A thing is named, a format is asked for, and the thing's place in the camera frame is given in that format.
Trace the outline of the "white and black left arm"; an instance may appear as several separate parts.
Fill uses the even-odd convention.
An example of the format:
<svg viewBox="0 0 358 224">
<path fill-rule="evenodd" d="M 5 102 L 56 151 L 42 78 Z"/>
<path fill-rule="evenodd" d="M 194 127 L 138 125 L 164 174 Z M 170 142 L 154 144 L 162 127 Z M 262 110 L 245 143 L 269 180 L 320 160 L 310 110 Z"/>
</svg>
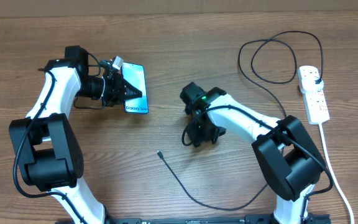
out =
<svg viewBox="0 0 358 224">
<path fill-rule="evenodd" d="M 12 178 L 27 198 L 52 196 L 74 223 L 113 223 L 107 208 L 92 194 L 83 177 L 84 159 L 68 117 L 79 97 L 99 100 L 103 107 L 123 104 L 127 113 L 148 113 L 144 67 L 120 57 L 97 60 L 79 45 L 42 69 L 45 83 L 25 118 L 10 123 L 15 152 Z"/>
</svg>

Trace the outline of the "blue Galaxy smartphone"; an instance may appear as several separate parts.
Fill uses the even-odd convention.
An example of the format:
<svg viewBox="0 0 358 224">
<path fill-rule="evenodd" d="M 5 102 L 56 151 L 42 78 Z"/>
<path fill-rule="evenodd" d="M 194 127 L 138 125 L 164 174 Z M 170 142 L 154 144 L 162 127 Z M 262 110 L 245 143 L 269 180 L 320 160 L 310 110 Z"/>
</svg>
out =
<svg viewBox="0 0 358 224">
<path fill-rule="evenodd" d="M 124 62 L 121 72 L 126 81 L 124 93 L 125 112 L 147 114 L 149 112 L 149 105 L 144 67 L 139 64 Z"/>
</svg>

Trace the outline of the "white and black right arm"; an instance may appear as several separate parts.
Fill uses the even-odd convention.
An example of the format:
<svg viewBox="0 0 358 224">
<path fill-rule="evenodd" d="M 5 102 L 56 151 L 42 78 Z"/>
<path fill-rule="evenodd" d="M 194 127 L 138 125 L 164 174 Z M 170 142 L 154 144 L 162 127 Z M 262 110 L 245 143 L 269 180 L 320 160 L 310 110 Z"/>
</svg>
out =
<svg viewBox="0 0 358 224">
<path fill-rule="evenodd" d="M 246 215 L 245 223 L 330 223 L 329 215 L 307 211 L 311 196 L 331 190 L 314 187 L 322 173 L 330 175 L 325 161 L 299 119 L 262 115 L 240 103 L 224 90 L 204 91 L 191 82 L 180 93 L 185 113 L 193 117 L 183 137 L 195 147 L 216 143 L 232 131 L 251 143 L 267 185 L 276 193 L 270 214 Z"/>
</svg>

